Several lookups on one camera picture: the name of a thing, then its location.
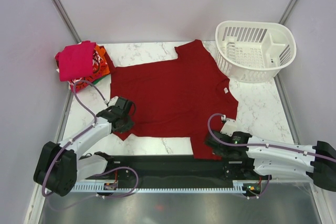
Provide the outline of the dark red t-shirt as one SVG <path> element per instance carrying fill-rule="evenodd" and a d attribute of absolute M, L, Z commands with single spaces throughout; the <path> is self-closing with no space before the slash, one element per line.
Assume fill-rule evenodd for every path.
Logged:
<path fill-rule="evenodd" d="M 134 126 L 119 137 L 188 137 L 195 158 L 218 160 L 205 139 L 209 129 L 222 128 L 220 114 L 237 116 L 238 101 L 229 90 L 229 78 L 200 40 L 175 51 L 174 60 L 128 67 L 108 60 L 110 95 L 135 104 Z"/>

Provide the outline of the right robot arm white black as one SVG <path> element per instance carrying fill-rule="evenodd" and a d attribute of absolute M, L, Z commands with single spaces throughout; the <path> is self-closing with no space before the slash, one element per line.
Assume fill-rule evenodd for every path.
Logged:
<path fill-rule="evenodd" d="M 280 144 L 245 132 L 229 136 L 212 131 L 205 144 L 224 160 L 230 179 L 310 179 L 321 189 L 335 191 L 335 149 L 327 142 Z"/>

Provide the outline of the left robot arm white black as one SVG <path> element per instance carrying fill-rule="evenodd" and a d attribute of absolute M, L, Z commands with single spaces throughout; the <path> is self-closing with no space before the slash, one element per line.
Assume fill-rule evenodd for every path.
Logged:
<path fill-rule="evenodd" d="M 125 133 L 134 126 L 135 104 L 123 97 L 93 116 L 93 120 L 60 143 L 47 142 L 41 150 L 33 180 L 42 186 L 42 195 L 67 195 L 76 182 L 93 177 L 111 178 L 113 157 L 104 152 L 85 153 L 113 133 Z"/>

